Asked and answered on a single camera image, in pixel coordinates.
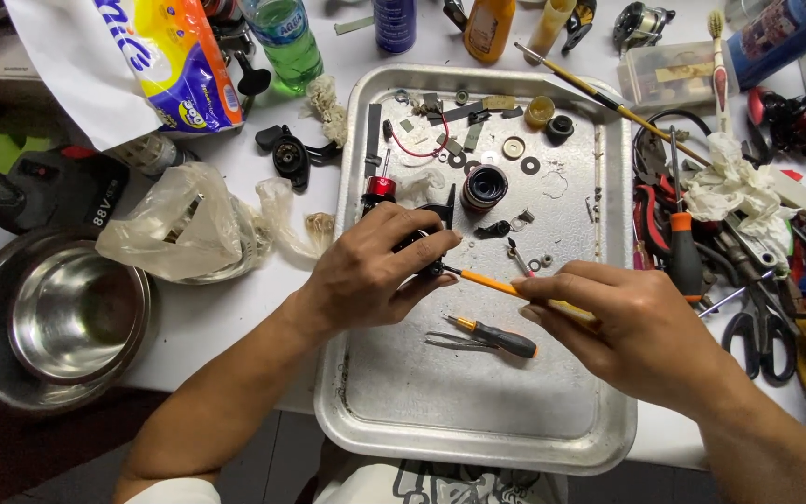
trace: red wire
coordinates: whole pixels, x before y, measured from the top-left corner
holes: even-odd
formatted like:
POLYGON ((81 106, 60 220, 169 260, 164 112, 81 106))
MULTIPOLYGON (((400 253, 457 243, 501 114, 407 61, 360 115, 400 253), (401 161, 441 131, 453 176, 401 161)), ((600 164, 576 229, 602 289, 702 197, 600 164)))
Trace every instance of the red wire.
POLYGON ((413 153, 412 151, 410 151, 409 149, 407 149, 406 147, 404 147, 403 144, 400 143, 400 139, 397 138, 397 133, 394 132, 394 127, 393 126, 390 127, 390 135, 394 137, 394 142, 396 142, 397 145, 399 145, 400 149, 402 149, 404 153, 409 154, 410 156, 417 157, 417 158, 428 158, 428 157, 431 157, 433 155, 439 154, 443 150, 443 148, 447 146, 447 141, 450 140, 450 127, 447 126, 447 117, 444 116, 443 114, 441 114, 441 119, 443 120, 443 133, 444 133, 443 134, 443 143, 441 143, 440 147, 434 149, 433 151, 431 151, 428 154, 416 154, 416 153, 413 153))

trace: clear plastic bag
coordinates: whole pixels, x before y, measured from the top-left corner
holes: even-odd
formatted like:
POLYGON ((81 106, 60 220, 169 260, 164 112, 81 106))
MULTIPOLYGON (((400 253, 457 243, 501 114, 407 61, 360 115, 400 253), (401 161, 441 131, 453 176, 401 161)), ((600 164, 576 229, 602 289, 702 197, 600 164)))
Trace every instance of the clear plastic bag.
POLYGON ((331 216, 328 214, 322 214, 316 221, 311 219, 307 230, 310 242, 306 243, 291 229, 291 202, 294 199, 291 181, 282 177, 267 178, 257 183, 256 190, 257 196, 260 197, 263 218, 275 239, 299 256, 310 259, 321 258, 331 245, 334 219, 329 219, 331 216))
POLYGON ((263 218, 230 194, 219 171, 190 162, 164 171, 125 220, 106 225, 95 249, 164 280, 200 284, 247 273, 271 245, 263 218))

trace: white table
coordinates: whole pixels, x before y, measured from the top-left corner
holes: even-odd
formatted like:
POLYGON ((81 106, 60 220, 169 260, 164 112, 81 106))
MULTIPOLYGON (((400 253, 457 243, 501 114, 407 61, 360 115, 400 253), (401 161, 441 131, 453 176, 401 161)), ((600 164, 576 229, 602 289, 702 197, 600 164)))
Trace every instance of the white table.
MULTIPOLYGON (((663 44, 709 40, 705 19, 711 3, 662 1, 659 4, 677 11, 672 24, 665 28, 663 44)), ((611 45, 611 28, 623 6, 626 6, 626 2, 599 0, 594 27, 588 36, 567 57, 559 53, 563 42, 561 37, 550 57, 573 74, 597 77, 617 89, 615 66, 618 56, 611 45)), ((471 3, 466 2, 466 9, 470 7, 471 3)), ((529 5, 519 4, 509 35, 509 45, 515 41, 527 43, 530 37, 540 11, 528 10, 527 7, 529 5)), ((342 36, 335 35, 334 23, 371 15, 369 2, 327 0, 324 5, 307 2, 307 10, 325 63, 325 72, 336 77, 342 103, 346 103, 351 88, 361 75, 384 63, 479 65, 465 51, 461 34, 441 13, 440 3, 420 2, 418 40, 409 52, 401 56, 381 54, 375 46, 375 32, 371 27, 342 36)), ((255 63, 268 65, 263 54, 255 57, 255 63)), ((521 52, 513 47, 509 47, 493 67, 519 71, 534 68, 536 72, 546 72, 543 67, 528 65, 521 52)), ((235 63, 231 70, 233 75, 238 74, 235 63)), ((795 96, 804 91, 797 63, 790 64, 768 79, 765 85, 784 96, 795 96)), ((189 146, 205 161, 220 169, 226 176, 231 192, 241 200, 259 206, 254 185, 263 178, 274 177, 275 169, 266 156, 257 153, 253 136, 258 130, 275 124, 288 124, 304 143, 325 143, 318 120, 297 118, 302 103, 302 99, 289 100, 270 90, 256 99, 248 124, 240 132, 213 134, 195 140, 189 146)), ((743 97, 733 98, 731 106, 736 133, 742 137, 745 135, 743 97)), ((803 183, 806 185, 806 164, 788 164, 786 168, 803 173, 803 183)), ((292 222, 302 228, 302 216, 306 213, 335 212, 339 176, 340 171, 335 166, 313 167, 306 194, 295 199, 292 222)), ((122 208, 118 207, 118 213, 128 211, 127 206, 128 203, 124 201, 122 208)), ((0 229, 0 248, 11 237, 0 229)), ((205 286, 183 286, 159 281, 163 301, 160 336, 151 351, 126 375, 124 384, 161 391, 175 390, 205 362, 256 327, 287 294, 303 284, 308 274, 308 271, 293 266, 280 254, 275 254, 261 269, 235 280, 205 286)), ((711 315, 708 324, 714 335, 722 334, 726 320, 736 310, 737 305, 727 306, 721 314, 711 315)), ((298 413, 313 413, 315 360, 315 355, 307 359, 300 376, 277 407, 298 413)), ((781 388, 771 387, 762 378, 757 380, 757 384, 806 424, 806 400, 797 378, 781 388)), ((705 452, 698 426, 693 421, 664 408, 640 402, 639 427, 628 458, 657 464, 702 467, 705 452)))

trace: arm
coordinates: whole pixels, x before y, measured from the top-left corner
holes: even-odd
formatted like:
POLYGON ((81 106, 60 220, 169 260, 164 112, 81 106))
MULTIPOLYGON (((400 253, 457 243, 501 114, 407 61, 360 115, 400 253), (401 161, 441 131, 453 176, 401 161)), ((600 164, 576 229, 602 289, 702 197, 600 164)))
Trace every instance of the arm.
POLYGON ((434 212, 382 203, 344 233, 299 291, 151 414, 124 463, 114 502, 170 478, 215 482, 260 427, 305 353, 351 327, 395 324, 431 291, 454 284, 448 274, 403 282, 459 245, 461 235, 438 231, 391 252, 412 231, 440 226, 434 212))
POLYGON ((520 311, 624 394, 698 422, 729 501, 806 502, 806 428, 748 380, 664 273, 573 261, 512 284, 595 313, 598 335, 537 305, 520 311))

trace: fingernail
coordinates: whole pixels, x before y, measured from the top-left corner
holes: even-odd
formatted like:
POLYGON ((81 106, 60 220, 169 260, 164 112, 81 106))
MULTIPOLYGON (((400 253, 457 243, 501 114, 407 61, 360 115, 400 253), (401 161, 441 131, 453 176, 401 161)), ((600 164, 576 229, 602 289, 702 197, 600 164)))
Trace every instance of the fingernail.
POLYGON ((532 307, 531 305, 527 305, 518 309, 519 315, 523 316, 527 320, 530 320, 534 324, 540 325, 540 314, 536 311, 537 308, 532 307))
POLYGON ((448 273, 441 275, 440 278, 441 287, 448 287, 450 285, 453 285, 454 283, 459 283, 459 279, 456 278, 455 275, 448 273))

